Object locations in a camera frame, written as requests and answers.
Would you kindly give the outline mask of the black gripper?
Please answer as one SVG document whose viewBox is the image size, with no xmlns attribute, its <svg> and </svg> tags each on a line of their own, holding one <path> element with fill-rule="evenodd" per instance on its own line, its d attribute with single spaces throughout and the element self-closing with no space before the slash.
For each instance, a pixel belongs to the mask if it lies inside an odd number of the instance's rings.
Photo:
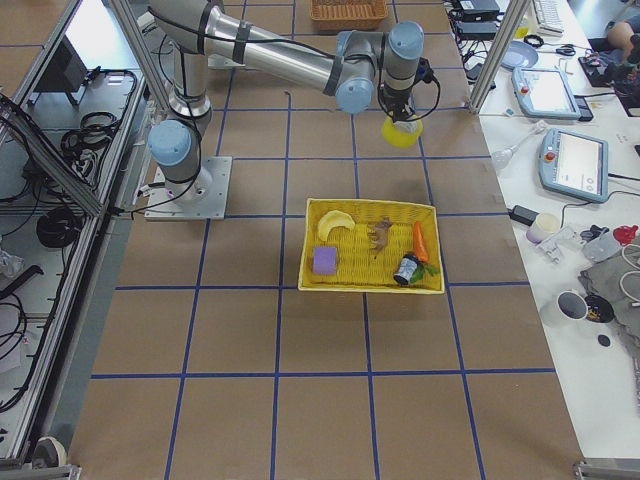
<svg viewBox="0 0 640 480">
<path fill-rule="evenodd" d="M 382 107 L 392 122 L 407 122 L 413 119 L 410 96 L 411 89 L 396 90 L 389 85 L 382 86 Z"/>
</svg>

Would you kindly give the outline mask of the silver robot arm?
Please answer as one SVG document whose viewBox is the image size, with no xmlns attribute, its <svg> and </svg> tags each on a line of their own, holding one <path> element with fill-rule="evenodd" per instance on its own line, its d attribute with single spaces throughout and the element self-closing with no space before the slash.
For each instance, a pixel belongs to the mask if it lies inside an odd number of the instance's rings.
<svg viewBox="0 0 640 480">
<path fill-rule="evenodd" d="M 168 90 L 178 118 L 208 121 L 208 59 L 217 54 L 238 65 L 306 85 L 335 98 L 340 110 L 357 115 L 377 101 L 386 119 L 383 138 L 391 145 L 414 145 L 423 123 L 410 106 L 428 63 L 424 32 L 412 21 L 388 32 L 344 31 L 333 54 L 278 36 L 227 15 L 214 1 L 153 1 L 149 12 L 174 43 L 174 75 Z"/>
</svg>

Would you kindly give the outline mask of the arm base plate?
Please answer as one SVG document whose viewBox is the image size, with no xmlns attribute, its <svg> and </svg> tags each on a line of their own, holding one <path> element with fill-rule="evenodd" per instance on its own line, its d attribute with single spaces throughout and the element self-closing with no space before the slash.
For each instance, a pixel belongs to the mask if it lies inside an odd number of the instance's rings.
<svg viewBox="0 0 640 480">
<path fill-rule="evenodd" d="M 169 183 L 149 194 L 149 209 L 144 217 L 150 221 L 222 220 L 225 217 L 232 170 L 230 156 L 206 157 L 201 172 L 189 190 L 179 195 L 189 183 Z"/>
</svg>

